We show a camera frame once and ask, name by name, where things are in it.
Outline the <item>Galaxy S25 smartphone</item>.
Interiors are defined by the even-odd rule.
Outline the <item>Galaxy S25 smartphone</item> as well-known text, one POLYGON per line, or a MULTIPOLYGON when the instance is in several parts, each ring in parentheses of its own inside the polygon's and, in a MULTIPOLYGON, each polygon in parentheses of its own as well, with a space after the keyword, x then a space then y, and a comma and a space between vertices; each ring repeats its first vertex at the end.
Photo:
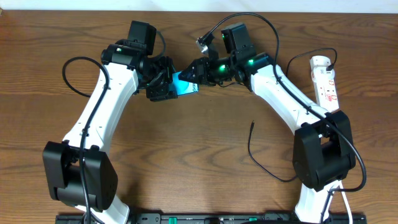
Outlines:
POLYGON ((170 89, 175 91, 177 96, 189 95, 199 91, 198 84, 180 80, 179 74, 180 72, 176 72, 172 75, 173 82, 170 85, 170 89))

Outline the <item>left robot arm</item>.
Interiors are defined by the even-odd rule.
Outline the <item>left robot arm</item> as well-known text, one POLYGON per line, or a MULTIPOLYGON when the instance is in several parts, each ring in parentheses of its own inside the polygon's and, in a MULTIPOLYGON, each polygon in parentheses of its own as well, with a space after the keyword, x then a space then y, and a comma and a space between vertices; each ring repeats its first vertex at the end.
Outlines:
POLYGON ((153 56, 152 25, 132 21, 128 37, 104 49, 98 82, 78 121, 62 142, 43 151, 50 197, 84 211, 82 223, 127 223, 130 208, 116 195, 118 175, 109 159, 110 145, 130 97, 146 91, 151 101, 177 97, 172 59, 153 56))

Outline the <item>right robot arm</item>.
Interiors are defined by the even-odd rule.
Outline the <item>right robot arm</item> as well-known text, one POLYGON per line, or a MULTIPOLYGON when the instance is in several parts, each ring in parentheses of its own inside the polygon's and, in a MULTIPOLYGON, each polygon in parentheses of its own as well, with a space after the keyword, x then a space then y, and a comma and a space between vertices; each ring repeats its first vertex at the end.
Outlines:
POLYGON ((340 111, 334 71, 326 57, 310 61, 316 100, 305 96, 283 73, 273 57, 257 53, 243 23, 225 27, 227 56, 219 57, 213 34, 197 39, 202 57, 179 74, 198 85, 222 85, 235 80, 262 98, 294 135, 292 165, 302 188, 294 215, 300 222, 326 223, 335 192, 344 192, 343 179, 356 165, 350 121, 340 111))

